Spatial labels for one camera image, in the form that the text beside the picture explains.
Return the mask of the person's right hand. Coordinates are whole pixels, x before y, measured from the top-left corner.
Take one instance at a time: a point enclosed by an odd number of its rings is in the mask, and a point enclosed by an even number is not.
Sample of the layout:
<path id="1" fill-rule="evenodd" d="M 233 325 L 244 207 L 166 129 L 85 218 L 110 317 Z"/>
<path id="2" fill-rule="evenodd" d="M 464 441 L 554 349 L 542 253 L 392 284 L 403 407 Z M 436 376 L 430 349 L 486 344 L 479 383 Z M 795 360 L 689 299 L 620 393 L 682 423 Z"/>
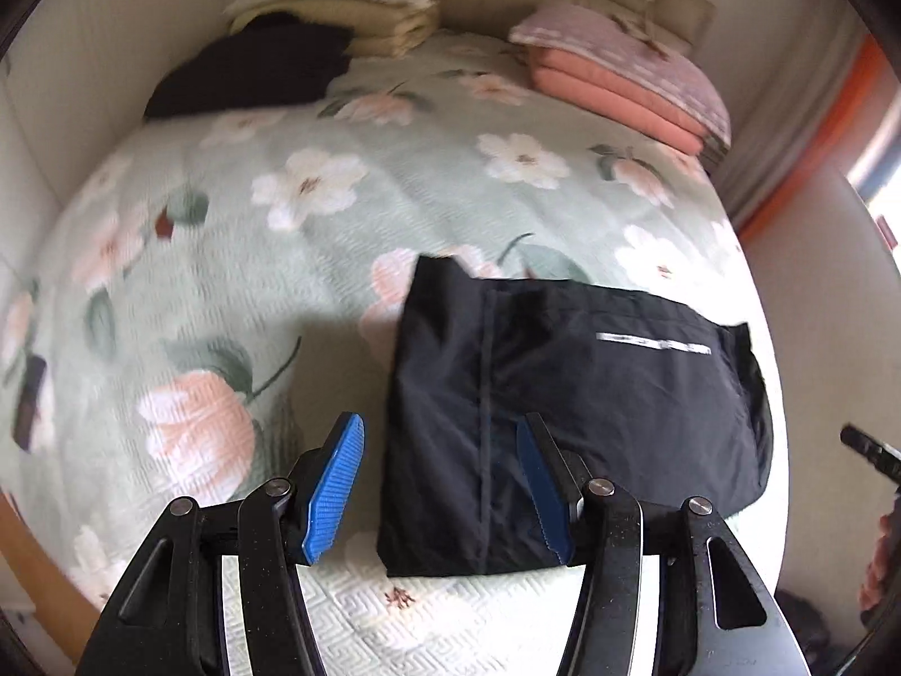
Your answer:
<path id="1" fill-rule="evenodd" d="M 871 561 L 866 566 L 864 580 L 858 591 L 860 621 L 869 626 L 873 612 L 889 590 L 892 557 L 899 540 L 899 523 L 896 513 L 884 514 L 878 522 L 878 538 Z"/>

